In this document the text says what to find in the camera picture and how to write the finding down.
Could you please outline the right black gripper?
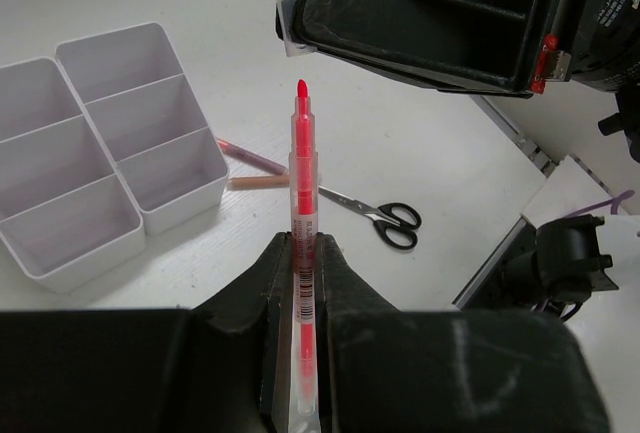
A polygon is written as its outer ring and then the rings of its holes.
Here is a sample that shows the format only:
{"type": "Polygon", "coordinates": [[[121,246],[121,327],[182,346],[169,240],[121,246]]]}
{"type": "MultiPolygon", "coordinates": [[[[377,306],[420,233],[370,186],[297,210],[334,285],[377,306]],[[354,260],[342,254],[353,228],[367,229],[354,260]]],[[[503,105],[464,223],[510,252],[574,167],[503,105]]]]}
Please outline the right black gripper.
{"type": "Polygon", "coordinates": [[[588,49],[572,53],[566,79],[615,95],[617,112],[598,122],[604,136],[622,132],[639,159],[639,0],[603,0],[588,49]]]}

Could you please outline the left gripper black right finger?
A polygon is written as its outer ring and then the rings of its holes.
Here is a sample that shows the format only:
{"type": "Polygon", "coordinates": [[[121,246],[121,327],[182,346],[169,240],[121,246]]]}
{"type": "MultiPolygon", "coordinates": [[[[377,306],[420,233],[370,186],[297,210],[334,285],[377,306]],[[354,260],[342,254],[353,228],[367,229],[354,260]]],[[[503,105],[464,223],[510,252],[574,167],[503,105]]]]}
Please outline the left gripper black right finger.
{"type": "Polygon", "coordinates": [[[522,310],[401,311],[316,241],[325,432],[608,432],[577,339],[522,310]]]}

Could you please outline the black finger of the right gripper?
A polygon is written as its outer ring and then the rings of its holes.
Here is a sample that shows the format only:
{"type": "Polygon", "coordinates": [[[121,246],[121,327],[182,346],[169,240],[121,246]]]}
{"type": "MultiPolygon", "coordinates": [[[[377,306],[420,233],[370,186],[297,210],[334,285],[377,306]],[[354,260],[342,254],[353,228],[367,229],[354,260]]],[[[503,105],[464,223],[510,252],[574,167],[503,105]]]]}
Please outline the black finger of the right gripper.
{"type": "Polygon", "coordinates": [[[527,96],[548,0],[298,0],[294,38],[390,78],[527,96]]]}

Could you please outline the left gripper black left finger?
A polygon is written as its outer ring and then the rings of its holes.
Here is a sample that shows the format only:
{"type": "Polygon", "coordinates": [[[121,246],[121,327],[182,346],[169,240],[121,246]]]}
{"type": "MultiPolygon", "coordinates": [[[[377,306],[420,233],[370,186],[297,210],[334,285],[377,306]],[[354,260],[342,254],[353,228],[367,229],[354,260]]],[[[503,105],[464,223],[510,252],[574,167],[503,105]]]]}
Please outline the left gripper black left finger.
{"type": "Polygon", "coordinates": [[[5,432],[284,432],[292,239],[192,309],[1,316],[5,432]]]}

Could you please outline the red highlighter pen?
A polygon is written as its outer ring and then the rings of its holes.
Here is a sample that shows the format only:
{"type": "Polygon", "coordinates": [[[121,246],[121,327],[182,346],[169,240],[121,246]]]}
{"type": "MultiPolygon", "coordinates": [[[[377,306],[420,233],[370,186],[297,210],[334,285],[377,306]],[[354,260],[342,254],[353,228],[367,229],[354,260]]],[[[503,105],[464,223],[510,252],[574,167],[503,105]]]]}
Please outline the red highlighter pen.
{"type": "Polygon", "coordinates": [[[289,154],[291,235],[293,240],[292,366],[295,413],[292,432],[319,432],[315,334],[314,266],[318,232],[318,154],[315,116],[306,82],[299,80],[291,117],[289,154]]]}

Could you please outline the purple pen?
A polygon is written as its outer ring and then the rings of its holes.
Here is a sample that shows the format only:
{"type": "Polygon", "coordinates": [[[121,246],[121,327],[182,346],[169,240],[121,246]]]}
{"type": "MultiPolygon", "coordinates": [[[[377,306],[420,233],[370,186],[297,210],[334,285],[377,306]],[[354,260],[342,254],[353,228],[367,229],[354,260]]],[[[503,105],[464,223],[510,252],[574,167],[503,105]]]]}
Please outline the purple pen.
{"type": "Polygon", "coordinates": [[[271,175],[283,176],[289,173],[289,170],[285,166],[276,163],[268,158],[265,158],[257,153],[254,153],[250,150],[247,150],[243,147],[222,140],[220,138],[217,138],[216,141],[221,148],[221,151],[226,156],[230,156],[242,163],[248,164],[271,175]]]}

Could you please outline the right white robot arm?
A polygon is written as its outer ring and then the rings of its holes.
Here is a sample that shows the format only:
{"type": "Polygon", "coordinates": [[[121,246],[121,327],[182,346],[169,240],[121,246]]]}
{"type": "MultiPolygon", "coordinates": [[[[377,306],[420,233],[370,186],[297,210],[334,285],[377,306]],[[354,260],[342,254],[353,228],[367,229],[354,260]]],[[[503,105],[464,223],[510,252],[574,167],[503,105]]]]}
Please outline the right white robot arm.
{"type": "MultiPolygon", "coordinates": [[[[614,95],[605,136],[639,154],[639,0],[277,0],[290,53],[318,51],[443,93],[529,98],[576,81],[614,95]]],[[[639,221],[563,214],[523,235],[458,299],[567,320],[639,275],[639,221]]]]}

